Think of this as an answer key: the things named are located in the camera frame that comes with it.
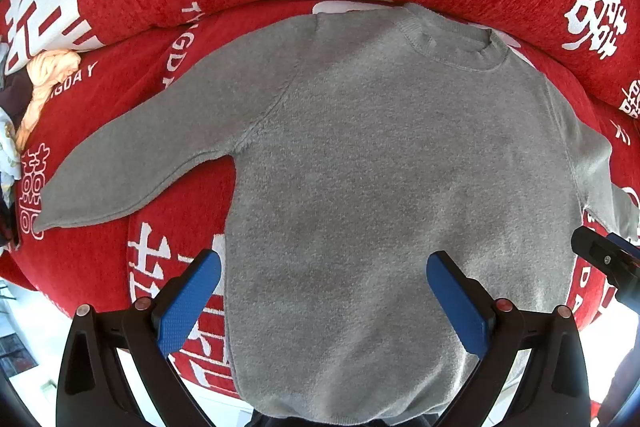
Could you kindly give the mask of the dark patterned clothes pile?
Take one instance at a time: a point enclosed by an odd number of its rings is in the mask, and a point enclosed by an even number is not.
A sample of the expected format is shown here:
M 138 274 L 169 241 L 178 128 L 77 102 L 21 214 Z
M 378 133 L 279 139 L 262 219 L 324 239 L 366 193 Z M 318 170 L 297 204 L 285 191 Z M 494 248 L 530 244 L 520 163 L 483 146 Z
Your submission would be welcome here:
M 1 252 L 14 241 L 14 185 L 21 179 L 21 154 L 18 153 L 17 129 L 32 101 L 32 82 L 25 69 L 7 74 L 9 46 L 1 43 Z

